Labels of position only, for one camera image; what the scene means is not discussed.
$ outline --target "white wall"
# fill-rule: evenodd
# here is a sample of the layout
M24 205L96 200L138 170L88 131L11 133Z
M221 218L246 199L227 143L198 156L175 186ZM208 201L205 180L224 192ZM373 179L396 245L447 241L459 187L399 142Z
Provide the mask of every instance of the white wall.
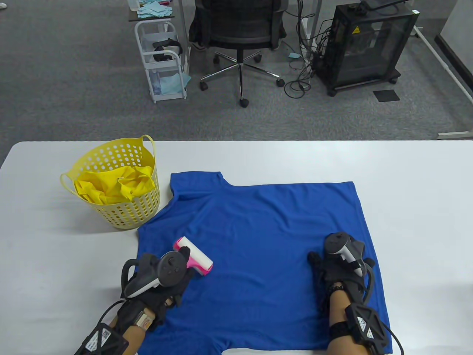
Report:
M441 35L468 70L473 72L473 0L458 0Z

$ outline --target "hand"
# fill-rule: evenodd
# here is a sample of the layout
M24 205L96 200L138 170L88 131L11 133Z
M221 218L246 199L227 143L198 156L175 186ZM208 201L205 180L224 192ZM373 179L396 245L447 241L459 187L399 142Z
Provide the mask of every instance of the hand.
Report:
M312 268L314 279L318 282L323 281L326 296L330 296L331 287L340 282L350 300L355 303L364 303L364 294L366 289L365 278L358 276L352 268L345 262L340 255L326 254L322 259L318 253L310 252L307 260ZM373 268L375 262L372 259L364 259L365 263Z
M180 248L179 253L184 256L186 262L189 260L191 251L188 247ZM153 321L150 330L154 330L157 326L164 323L166 311L168 308L172 308L174 306L179 307L181 305L182 295L194 275L194 269L187 269L184 277L177 285L171 287L158 286L156 288L150 288L149 290L131 299L143 302L147 308L155 313L156 319Z

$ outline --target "desk leg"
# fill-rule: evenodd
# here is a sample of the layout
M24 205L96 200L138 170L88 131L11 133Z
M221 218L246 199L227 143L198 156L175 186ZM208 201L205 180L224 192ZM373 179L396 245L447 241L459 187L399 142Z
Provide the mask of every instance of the desk leg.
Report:
M185 60L182 64L184 66L184 72L186 74L189 74L189 62L191 59L191 49L189 47L189 37L187 33L187 26L185 25L184 7L182 6L182 0L177 0L177 2L179 4L179 14L181 17L181 23L184 30L184 38L182 39L180 38L181 45L183 47L183 51L185 55Z
M320 16L320 9L322 8L322 1L323 0L314 0L312 3L312 10L310 13L315 14L314 17L302 19L302 30L307 40L315 36ZM312 45L313 41L313 39L309 40L308 44L313 47L312 49L314 50L315 47Z

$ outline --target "bracelet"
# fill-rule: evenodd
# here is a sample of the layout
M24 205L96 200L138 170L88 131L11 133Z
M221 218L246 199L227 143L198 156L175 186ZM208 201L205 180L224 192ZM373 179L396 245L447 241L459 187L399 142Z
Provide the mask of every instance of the bracelet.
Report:
M335 286L335 284L333 284L332 286L330 286L329 289L327 290L327 299L328 300L330 299L330 296L332 295L332 293L334 293L335 291L345 291L345 288L343 287L343 285Z

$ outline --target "sticker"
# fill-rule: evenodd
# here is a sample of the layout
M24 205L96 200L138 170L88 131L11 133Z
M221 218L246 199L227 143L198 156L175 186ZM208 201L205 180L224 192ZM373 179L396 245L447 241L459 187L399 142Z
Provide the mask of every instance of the sticker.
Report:
M104 346L105 342L109 338L111 332L107 329L102 329L102 345ZM90 338L87 342L86 349L90 352L97 350L97 343L98 343L98 331L95 332L94 336Z
M359 326L361 327L361 331L364 332L366 328L366 322L362 317L357 317L357 318L358 318Z
M373 336L373 333L371 332L371 328L368 328L368 333L366 333L366 336L368 338L374 339L375 337Z

